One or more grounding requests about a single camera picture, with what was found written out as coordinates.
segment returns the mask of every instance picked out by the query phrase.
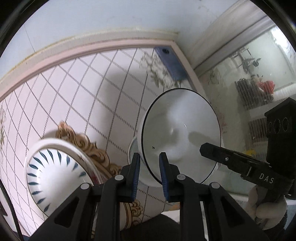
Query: black cable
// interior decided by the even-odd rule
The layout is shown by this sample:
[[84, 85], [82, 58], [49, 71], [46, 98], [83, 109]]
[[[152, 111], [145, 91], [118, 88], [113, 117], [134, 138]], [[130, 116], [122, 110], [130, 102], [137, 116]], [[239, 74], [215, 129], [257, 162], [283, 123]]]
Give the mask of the black cable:
[[7, 191], [6, 191], [5, 187], [4, 187], [3, 182], [1, 181], [1, 179], [0, 179], [0, 187], [1, 187], [1, 191], [2, 191], [2, 193], [4, 195], [4, 197], [6, 199], [6, 202], [7, 202], [8, 206], [9, 206], [9, 209], [11, 211], [12, 218], [13, 218], [13, 221], [15, 222], [15, 227], [17, 229], [18, 236], [19, 236], [21, 241], [24, 241], [24, 237], [22, 235], [22, 231], [20, 229], [20, 225], [19, 225], [18, 220], [17, 220], [17, 215], [15, 213], [15, 209], [14, 209], [14, 207], [12, 205], [10, 197], [8, 196], [8, 193], [7, 193]]

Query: white tile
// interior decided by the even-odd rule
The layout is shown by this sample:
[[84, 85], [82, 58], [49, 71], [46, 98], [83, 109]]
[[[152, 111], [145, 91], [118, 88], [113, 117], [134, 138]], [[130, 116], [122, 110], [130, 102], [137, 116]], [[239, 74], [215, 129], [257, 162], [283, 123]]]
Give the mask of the white tile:
[[133, 130], [118, 117], [115, 117], [110, 133], [110, 140], [127, 152], [132, 138]]
[[7, 179], [7, 175], [6, 174], [4, 174], [3, 175], [4, 177], [3, 178], [1, 178], [1, 180], [2, 180], [2, 182], [3, 182], [3, 184], [4, 184], [4, 187], [5, 187], [5, 189], [6, 189], [6, 191], [7, 191], [7, 193], [9, 194], [9, 190], [8, 190], [8, 179]]
[[84, 62], [86, 62], [88, 65], [90, 65], [91, 61], [94, 59], [95, 55], [96, 54], [90, 54], [87, 56], [80, 57], [80, 59], [83, 60]]
[[102, 106], [98, 101], [95, 101], [91, 116], [90, 124], [103, 133], [106, 137], [109, 135], [113, 114]]
[[19, 97], [21, 91], [22, 91], [22, 88], [23, 88], [24, 84], [21, 84], [19, 87], [17, 87], [14, 92], [16, 94], [17, 97]]
[[34, 84], [34, 86], [32, 88], [32, 92], [34, 93], [36, 98], [39, 99], [40, 94], [41, 94], [45, 84], [46, 84], [46, 80], [43, 78], [42, 75], [39, 75], [37, 80], [36, 80], [36, 83]]
[[[9, 177], [10, 181], [12, 179], [13, 182], [15, 182], [14, 178], [15, 178], [14, 175], [12, 177]], [[16, 190], [16, 187], [14, 187], [10, 181], [8, 181], [9, 192], [17, 200], [17, 190]]]
[[157, 87], [157, 85], [154, 83], [154, 80], [148, 76], [147, 81], [146, 81], [146, 86], [153, 91], [154, 93], [158, 95], [162, 94], [163, 92], [163, 86], [161, 84], [159, 84], [159, 87]]
[[68, 103], [71, 103], [77, 88], [78, 84], [69, 75], [67, 75], [59, 90], [59, 93]]
[[116, 52], [117, 52], [117, 50], [111, 50], [111, 51], [101, 52], [101, 54], [103, 54], [104, 56], [106, 56], [107, 58], [112, 60], [114, 55], [116, 54]]
[[104, 138], [101, 134], [99, 134], [94, 128], [90, 125], [87, 125], [86, 133], [85, 133], [91, 142], [95, 142], [96, 146], [99, 149], [106, 149], [107, 139]]
[[142, 99], [142, 106], [145, 109], [148, 109], [149, 106], [152, 104], [152, 102], [156, 99], [157, 97], [152, 94], [149, 90], [145, 89], [143, 99]]
[[29, 80], [27, 81], [27, 84], [28, 84], [28, 86], [30, 87], [30, 89], [32, 89], [32, 88], [34, 87], [34, 85], [35, 85], [35, 83], [36, 83], [36, 80], [37, 80], [38, 76], [39, 76], [39, 75], [34, 76], [33, 78], [31, 78], [31, 79], [29, 79]]
[[33, 114], [36, 106], [37, 106], [37, 100], [34, 97], [34, 95], [31, 93], [28, 97], [26, 106], [24, 108], [24, 112], [26, 113], [26, 116], [28, 117], [29, 121], [31, 121], [33, 118]]
[[39, 136], [43, 136], [45, 123], [47, 120], [48, 115], [44, 111], [44, 109], [41, 107], [40, 104], [38, 104], [34, 118], [32, 120], [32, 125], [39, 134]]
[[118, 150], [112, 143], [108, 144], [107, 155], [110, 159], [110, 162], [115, 163], [119, 166], [128, 165], [127, 154]]
[[20, 206], [22, 208], [23, 214], [26, 213], [32, 219], [32, 215], [31, 215], [31, 211], [30, 211], [30, 207], [29, 207], [29, 203], [28, 203], [27, 197], [24, 198], [24, 197], [20, 197], [19, 196], [19, 201], [20, 201]]
[[136, 59], [137, 61], [140, 61], [142, 56], [144, 56], [144, 53], [139, 48], [137, 48], [134, 59]]
[[49, 79], [49, 83], [53, 86], [55, 90], [59, 89], [65, 75], [66, 73], [60, 67], [57, 67], [52, 73], [52, 76]]
[[7, 165], [7, 177], [10, 180], [10, 182], [12, 183], [12, 185], [16, 188], [16, 183], [15, 183], [15, 173], [13, 171], [13, 160], [11, 160], [10, 165]]
[[38, 136], [37, 132], [31, 127], [31, 130], [28, 136], [28, 144], [27, 144], [27, 147], [29, 148], [29, 150], [38, 140], [40, 140], [40, 137]]
[[40, 226], [44, 222], [44, 220], [36, 213], [32, 212], [32, 216], [33, 216], [33, 220], [36, 223], [36, 225]]
[[9, 129], [9, 133], [8, 133], [8, 140], [14, 148], [15, 142], [17, 140], [17, 130], [16, 130], [15, 126], [13, 125], [13, 123], [11, 123], [11, 125], [10, 125], [10, 129]]
[[115, 110], [120, 90], [111, 85], [107, 80], [104, 80], [99, 90], [97, 98], [107, 105], [112, 111]]
[[26, 157], [26, 146], [23, 143], [22, 139], [20, 138], [19, 135], [17, 135], [17, 142], [16, 142], [16, 147], [15, 147], [15, 154], [19, 158], [20, 161], [25, 161]]
[[29, 226], [29, 231], [31, 232], [31, 233], [33, 233], [34, 231], [35, 231], [35, 229], [36, 229], [36, 227], [35, 227], [35, 223], [34, 223], [34, 221], [32, 220], [32, 215], [31, 215], [31, 213], [30, 213], [30, 207], [28, 206], [25, 206], [25, 207], [22, 207], [22, 210], [23, 210], [23, 214], [24, 214], [24, 218], [25, 218], [25, 220], [26, 220], [26, 223], [28, 224], [28, 226]]
[[6, 102], [7, 103], [7, 114], [9, 115], [12, 115], [12, 112], [13, 112], [13, 109], [15, 107], [15, 104], [17, 102], [17, 97], [14, 93], [12, 93], [11, 95], [11, 98], [9, 100], [9, 102]]
[[39, 100], [40, 104], [43, 106], [47, 113], [50, 112], [50, 108], [56, 94], [57, 92], [49, 84], [47, 84]]
[[78, 82], [81, 81], [84, 73], [87, 69], [87, 66], [79, 60], [76, 60], [72, 68], [69, 71], [69, 74], [76, 79]]
[[19, 123], [20, 123], [20, 118], [22, 116], [22, 107], [20, 106], [19, 102], [17, 101], [15, 105], [15, 111], [13, 112], [12, 115], [12, 120], [15, 123], [16, 127], [18, 128]]
[[50, 69], [48, 69], [48, 70], [46, 70], [46, 71], [43, 71], [43, 72], [42, 72], [43, 76], [44, 76], [47, 80], [48, 80], [49, 77], [51, 76], [51, 74], [52, 74], [54, 68], [55, 68], [55, 66], [52, 67], [52, 68], [50, 68]]
[[154, 217], [158, 214], [161, 214], [163, 211], [164, 203], [158, 201], [149, 195], [147, 195], [146, 206], [144, 210], [144, 214]]
[[131, 49], [121, 49], [122, 51], [126, 52], [129, 54], [131, 57], [135, 54], [136, 48], [131, 48]]
[[148, 195], [160, 199], [162, 201], [165, 201], [165, 196], [163, 194], [163, 188], [157, 188], [157, 187], [149, 187]]
[[88, 119], [94, 97], [91, 96], [86, 90], [79, 87], [78, 92], [75, 96], [72, 107], [78, 111], [85, 119]]
[[69, 110], [69, 105], [60, 97], [57, 96], [49, 113], [56, 123], [64, 121]]
[[23, 117], [20, 121], [20, 127], [19, 127], [19, 135], [21, 136], [22, 140], [26, 143], [27, 141], [27, 136], [28, 136], [28, 131], [30, 127], [30, 122], [27, 119], [27, 117], [23, 114]]
[[145, 201], [146, 201], [146, 193], [142, 192], [140, 190], [137, 190], [137, 196], [136, 199], [140, 202], [141, 206], [144, 207], [145, 205]]
[[23, 186], [20, 180], [16, 179], [17, 192], [23, 198], [27, 199], [27, 189]]
[[22, 164], [20, 163], [22, 162], [22, 164], [24, 165], [24, 162], [25, 162], [25, 159], [22, 159], [22, 160], [17, 160], [15, 162], [15, 174], [16, 174], [16, 184], [17, 184], [17, 189], [19, 190], [19, 186], [21, 185], [23, 188], [20, 187], [20, 190], [18, 191], [19, 194], [21, 194], [21, 191], [23, 189], [27, 190], [26, 189], [26, 185], [27, 185], [27, 182], [26, 182], [26, 179], [25, 179], [25, 168], [22, 166]]
[[122, 69], [120, 69], [116, 65], [111, 64], [106, 74], [106, 78], [109, 79], [111, 82], [113, 82], [119, 88], [122, 88], [122, 85], [126, 78], [126, 72], [124, 72]]
[[27, 100], [27, 98], [28, 98], [30, 92], [31, 92], [31, 91], [30, 91], [29, 87], [28, 87], [27, 84], [25, 83], [25, 84], [24, 84], [24, 87], [23, 87], [23, 89], [22, 89], [22, 92], [20, 93], [20, 95], [19, 95], [19, 97], [18, 97], [18, 100], [19, 100], [20, 105], [21, 105], [22, 107], [25, 106], [26, 100]]
[[105, 75], [109, 65], [110, 65], [110, 61], [107, 60], [102, 55], [98, 54], [95, 57], [94, 61], [92, 62], [91, 67], [93, 67], [100, 74]]
[[81, 82], [81, 85], [83, 85], [92, 94], [96, 95], [102, 80], [103, 77], [101, 75], [89, 68]]
[[67, 61], [67, 62], [64, 62], [64, 63], [60, 64], [60, 66], [61, 66], [64, 70], [68, 71], [68, 70], [70, 69], [71, 65], [73, 64], [73, 62], [74, 62], [74, 59], [71, 59], [71, 60], [69, 60], [69, 61]]
[[132, 102], [128, 97], [121, 94], [116, 114], [123, 118], [127, 123], [135, 127], [138, 117], [139, 106]]
[[144, 118], [146, 111], [144, 111], [142, 108], [140, 108], [140, 112], [139, 112], [139, 117], [138, 117], [138, 122], [137, 122], [137, 126], [136, 126], [136, 130], [138, 131], [139, 126], [142, 122], [142, 119]]
[[73, 128], [75, 133], [84, 133], [86, 121], [83, 120], [73, 109], [70, 110], [67, 124]]
[[144, 52], [148, 53], [150, 56], [152, 56], [153, 49], [154, 48], [140, 48], [139, 51], [141, 51], [141, 52], [144, 51]]
[[8, 173], [8, 167], [10, 166], [14, 166], [14, 159], [15, 159], [15, 153], [14, 153], [14, 147], [15, 147], [15, 143], [8, 143], [7, 144], [7, 153], [6, 153], [6, 158], [7, 158], [7, 173]]
[[123, 86], [123, 91], [127, 93], [131, 98], [133, 98], [138, 103], [141, 102], [144, 86], [137, 82], [130, 75], [126, 77], [126, 81]]
[[48, 138], [48, 137], [55, 138], [55, 133], [57, 130], [58, 130], [57, 125], [52, 121], [51, 118], [48, 118], [48, 121], [45, 127], [44, 138]]
[[117, 63], [119, 66], [121, 66], [126, 72], [128, 71], [128, 68], [132, 62], [132, 59], [125, 55], [123, 52], [118, 51], [113, 62]]
[[132, 62], [129, 69], [129, 74], [137, 78], [143, 84], [145, 83], [146, 76], [147, 76], [146, 69], [141, 67], [137, 62], [135, 61]]

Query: gold ornate decoration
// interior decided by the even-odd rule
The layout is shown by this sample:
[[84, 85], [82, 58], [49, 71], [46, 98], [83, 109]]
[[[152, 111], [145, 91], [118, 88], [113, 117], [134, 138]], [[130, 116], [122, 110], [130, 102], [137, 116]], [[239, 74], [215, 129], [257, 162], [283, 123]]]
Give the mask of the gold ornate decoration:
[[139, 216], [143, 211], [143, 206], [141, 206], [139, 200], [136, 199], [132, 203], [124, 203], [124, 208], [126, 210], [126, 224], [124, 229], [128, 229], [131, 226], [141, 223]]
[[[97, 148], [96, 143], [90, 142], [87, 135], [76, 134], [65, 121], [59, 123], [56, 138], [69, 141], [80, 148], [93, 161], [98, 171], [103, 174], [102, 179], [104, 182], [120, 173], [121, 167], [110, 162], [105, 150]], [[135, 200], [133, 203], [123, 203], [123, 205], [126, 211], [124, 229], [139, 224], [141, 222], [139, 216], [143, 211], [139, 200]]]
[[97, 148], [96, 143], [90, 142], [87, 135], [76, 134], [72, 127], [68, 126], [65, 121], [61, 121], [58, 125], [56, 138], [64, 139], [79, 147], [93, 161], [99, 172], [102, 173], [106, 179], [120, 172], [121, 167], [110, 163], [105, 150]]

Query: white plate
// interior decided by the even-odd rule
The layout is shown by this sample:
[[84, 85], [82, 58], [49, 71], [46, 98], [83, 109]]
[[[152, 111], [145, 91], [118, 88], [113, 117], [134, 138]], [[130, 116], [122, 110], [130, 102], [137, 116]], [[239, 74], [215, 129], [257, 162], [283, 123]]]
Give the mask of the white plate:
[[82, 151], [54, 138], [40, 140], [30, 149], [25, 176], [33, 200], [47, 216], [82, 183], [102, 183], [99, 172]]
[[156, 180], [161, 180], [159, 154], [166, 152], [180, 173], [204, 182], [216, 165], [200, 154], [200, 146], [206, 142], [221, 146], [217, 116], [201, 95], [182, 88], [158, 96], [138, 131], [139, 153]]
[[[134, 137], [128, 148], [128, 163], [131, 164], [134, 153], [139, 153], [137, 137]], [[150, 174], [143, 160], [140, 163], [139, 181], [150, 187], [162, 187]]]

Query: tiled wall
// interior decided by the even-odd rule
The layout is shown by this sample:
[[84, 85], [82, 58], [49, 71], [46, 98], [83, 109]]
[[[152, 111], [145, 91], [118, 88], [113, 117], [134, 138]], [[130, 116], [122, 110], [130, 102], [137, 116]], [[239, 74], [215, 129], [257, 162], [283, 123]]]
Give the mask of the tiled wall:
[[[144, 51], [155, 54], [153, 48], [124, 49], [73, 59], [33, 77], [0, 104], [6, 116], [0, 178], [29, 234], [46, 216], [27, 192], [25, 157], [37, 140], [55, 136], [60, 121], [96, 141], [112, 163], [128, 164], [128, 146], [139, 122], [165, 90], [140, 67]], [[155, 198], [158, 191], [139, 185], [137, 199], [145, 201], [142, 221], [153, 216], [155, 205], [161, 203], [165, 209], [164, 199]]]

